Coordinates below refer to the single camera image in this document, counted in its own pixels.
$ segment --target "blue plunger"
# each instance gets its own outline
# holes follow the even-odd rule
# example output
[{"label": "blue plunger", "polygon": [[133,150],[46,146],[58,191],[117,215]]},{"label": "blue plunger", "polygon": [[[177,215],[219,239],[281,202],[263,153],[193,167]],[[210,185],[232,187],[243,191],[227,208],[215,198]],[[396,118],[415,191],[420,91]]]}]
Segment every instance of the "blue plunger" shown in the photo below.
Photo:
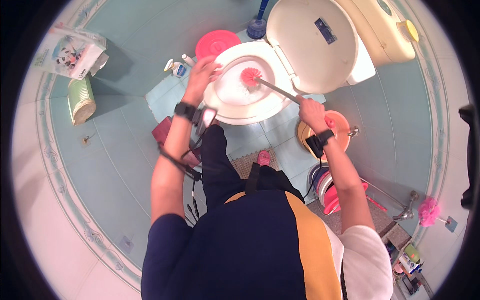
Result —
[{"label": "blue plunger", "polygon": [[264,16],[267,4],[268,0],[262,0],[262,4],[260,4],[260,10],[258,11],[257,19],[251,20],[248,23],[247,34],[250,38],[261,39],[265,36],[265,33],[267,32],[267,21],[262,19],[262,17]]}]

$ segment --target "toilet tank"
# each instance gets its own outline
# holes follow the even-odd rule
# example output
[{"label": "toilet tank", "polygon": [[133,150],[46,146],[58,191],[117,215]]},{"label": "toilet tank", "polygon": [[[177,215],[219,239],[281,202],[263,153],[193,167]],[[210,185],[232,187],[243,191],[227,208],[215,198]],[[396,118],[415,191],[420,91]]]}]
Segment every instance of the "toilet tank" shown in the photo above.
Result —
[{"label": "toilet tank", "polygon": [[402,22],[388,0],[335,0],[349,15],[374,66],[415,58],[412,42],[418,33],[410,21]]}]

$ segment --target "person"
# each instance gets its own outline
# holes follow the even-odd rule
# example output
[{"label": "person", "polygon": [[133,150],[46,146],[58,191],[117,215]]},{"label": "person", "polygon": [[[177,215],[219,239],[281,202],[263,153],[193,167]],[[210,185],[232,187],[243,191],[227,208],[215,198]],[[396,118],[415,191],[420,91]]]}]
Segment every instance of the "person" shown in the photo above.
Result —
[{"label": "person", "polygon": [[[207,85],[222,72],[214,60],[202,59],[192,68],[182,102],[200,105]],[[297,99],[303,122],[317,135],[329,130],[322,104]],[[188,119],[175,115],[163,150],[180,161],[191,130]],[[185,221],[185,174],[159,157],[152,177],[144,300],[390,299],[390,257],[374,230],[358,173],[334,137],[324,152],[341,206],[340,236],[304,205],[283,172],[261,166],[256,182],[241,180],[226,147],[223,129],[208,128],[201,147],[208,212],[193,228]]]}]

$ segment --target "hand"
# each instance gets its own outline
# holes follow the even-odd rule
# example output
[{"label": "hand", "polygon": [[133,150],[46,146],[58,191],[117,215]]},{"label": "hand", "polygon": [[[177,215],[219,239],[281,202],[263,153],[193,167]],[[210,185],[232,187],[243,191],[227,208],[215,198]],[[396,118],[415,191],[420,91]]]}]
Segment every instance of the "hand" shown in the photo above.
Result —
[{"label": "hand", "polygon": [[198,107],[203,101],[203,95],[207,85],[218,79],[222,73],[222,65],[215,63],[215,56],[209,56],[201,59],[190,71],[187,90],[183,96],[182,102]]},{"label": "hand", "polygon": [[330,129],[325,122],[325,107],[323,104],[312,98],[305,99],[300,95],[296,98],[300,102],[300,120],[312,128],[316,134]]}]

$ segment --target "yellow stripe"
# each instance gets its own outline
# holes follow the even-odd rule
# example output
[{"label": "yellow stripe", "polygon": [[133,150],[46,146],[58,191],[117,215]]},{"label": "yellow stripe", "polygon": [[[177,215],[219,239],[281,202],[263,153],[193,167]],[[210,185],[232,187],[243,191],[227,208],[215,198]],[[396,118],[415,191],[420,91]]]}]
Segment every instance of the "yellow stripe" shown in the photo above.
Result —
[{"label": "yellow stripe", "polygon": [[285,194],[297,221],[307,299],[341,300],[332,245],[324,223],[298,197],[289,192]]},{"label": "yellow stripe", "polygon": [[228,200],[226,200],[224,204],[227,204],[228,202],[238,200],[240,197],[243,197],[243,196],[245,196],[245,192],[239,192],[238,194],[235,194],[235,195],[231,196]]}]

